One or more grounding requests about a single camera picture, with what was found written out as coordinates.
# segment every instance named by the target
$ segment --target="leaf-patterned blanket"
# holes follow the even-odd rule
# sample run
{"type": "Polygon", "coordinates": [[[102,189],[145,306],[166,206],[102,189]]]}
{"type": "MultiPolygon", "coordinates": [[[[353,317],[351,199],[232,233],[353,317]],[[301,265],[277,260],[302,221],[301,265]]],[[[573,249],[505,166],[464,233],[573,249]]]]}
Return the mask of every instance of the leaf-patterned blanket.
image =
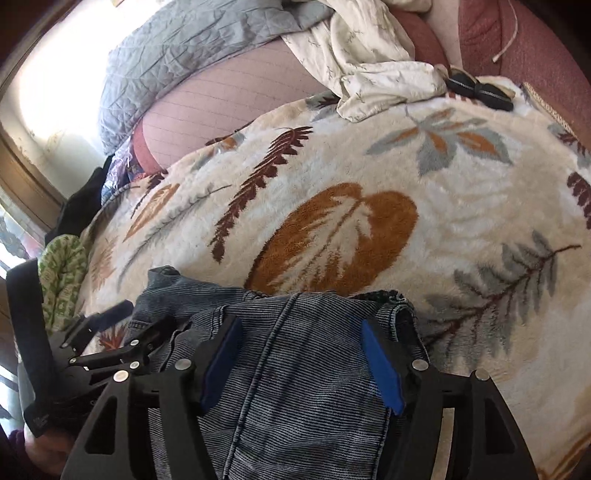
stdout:
{"type": "Polygon", "coordinates": [[[85,232],[79,309],[166,264],[269,294],[399,289],[432,361],[491,372],[540,478],[565,478],[591,441],[589,152],[504,82],[513,113],[437,98],[351,124],[331,93],[301,100],[128,186],[85,232]]]}

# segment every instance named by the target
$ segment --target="green patterned cloth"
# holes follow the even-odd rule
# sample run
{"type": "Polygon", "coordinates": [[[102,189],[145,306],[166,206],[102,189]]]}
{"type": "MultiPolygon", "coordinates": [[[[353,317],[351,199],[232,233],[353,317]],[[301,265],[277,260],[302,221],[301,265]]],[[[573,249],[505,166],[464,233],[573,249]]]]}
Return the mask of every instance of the green patterned cloth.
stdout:
{"type": "Polygon", "coordinates": [[[87,270],[86,250],[77,236],[60,235],[47,245],[38,263],[45,330],[59,332],[74,316],[87,270]]]}

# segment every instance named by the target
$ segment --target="white cord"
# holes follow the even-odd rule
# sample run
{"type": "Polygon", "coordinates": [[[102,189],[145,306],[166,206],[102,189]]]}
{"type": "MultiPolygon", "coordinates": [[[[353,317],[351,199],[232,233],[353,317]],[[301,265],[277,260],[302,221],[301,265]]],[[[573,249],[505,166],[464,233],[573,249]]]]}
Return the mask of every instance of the white cord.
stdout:
{"type": "Polygon", "coordinates": [[[511,37],[511,39],[509,40],[509,42],[507,43],[507,45],[505,45],[505,48],[503,48],[498,54],[496,54],[493,58],[492,58],[492,62],[496,63],[499,61],[499,59],[505,54],[505,52],[509,49],[509,47],[511,45],[513,45],[513,42],[515,41],[515,39],[517,38],[517,32],[519,31],[519,21],[517,20],[517,13],[515,12],[515,7],[513,6],[513,2],[511,0],[508,0],[509,5],[511,6],[511,9],[513,10],[513,16],[515,17],[515,31],[513,32],[513,36],[511,37]]]}

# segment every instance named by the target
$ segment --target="fleece blanket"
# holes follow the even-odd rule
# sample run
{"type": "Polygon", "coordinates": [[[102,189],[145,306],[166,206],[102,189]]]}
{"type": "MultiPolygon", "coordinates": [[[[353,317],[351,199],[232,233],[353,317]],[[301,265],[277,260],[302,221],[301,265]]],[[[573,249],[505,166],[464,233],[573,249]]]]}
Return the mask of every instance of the fleece blanket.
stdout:
{"type": "Polygon", "coordinates": [[[109,53],[99,128],[106,155],[131,135],[144,113],[192,73],[227,57],[302,31],[332,10],[317,2],[174,0],[109,53]]]}
{"type": "Polygon", "coordinates": [[[353,124],[329,92],[259,117],[103,207],[77,308],[135,301],[162,265],[268,294],[396,288],[434,364],[486,368],[540,477],[565,479],[591,440],[590,157],[504,84],[513,113],[435,98],[353,124]]]}

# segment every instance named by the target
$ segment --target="blue pad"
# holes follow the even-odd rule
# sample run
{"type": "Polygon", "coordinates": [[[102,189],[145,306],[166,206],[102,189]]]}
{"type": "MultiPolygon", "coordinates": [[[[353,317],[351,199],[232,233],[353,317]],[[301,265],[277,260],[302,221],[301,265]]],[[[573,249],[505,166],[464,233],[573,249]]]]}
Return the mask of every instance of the blue pad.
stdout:
{"type": "Polygon", "coordinates": [[[242,322],[240,319],[234,319],[203,378],[201,408],[204,412],[209,411],[219,402],[230,371],[236,363],[242,337],[242,322]]]}
{"type": "Polygon", "coordinates": [[[388,355],[376,335],[382,332],[375,332],[367,320],[361,324],[361,343],[365,358],[369,364],[374,381],[382,395],[384,405],[391,408],[395,415],[400,415],[404,410],[404,399],[402,397],[402,385],[400,376],[388,359],[388,355]]]}

